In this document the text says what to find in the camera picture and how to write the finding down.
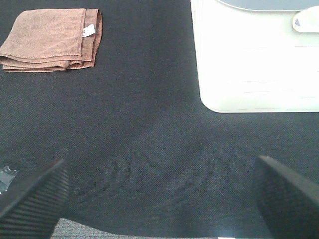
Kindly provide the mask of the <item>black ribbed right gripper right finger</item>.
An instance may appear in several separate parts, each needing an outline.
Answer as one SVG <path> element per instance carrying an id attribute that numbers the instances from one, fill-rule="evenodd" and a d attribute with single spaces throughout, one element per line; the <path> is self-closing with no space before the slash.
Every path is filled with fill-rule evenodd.
<path id="1" fill-rule="evenodd" d="M 319 186 L 279 161 L 260 155 L 253 192 L 274 239 L 319 237 Z"/>

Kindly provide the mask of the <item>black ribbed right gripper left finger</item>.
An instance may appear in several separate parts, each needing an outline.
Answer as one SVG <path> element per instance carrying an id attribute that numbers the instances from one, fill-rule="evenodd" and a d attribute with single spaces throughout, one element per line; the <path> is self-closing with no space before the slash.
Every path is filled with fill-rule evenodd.
<path id="1" fill-rule="evenodd" d="M 0 197 L 2 239 L 48 239 L 69 196 L 66 163 L 56 159 Z"/>

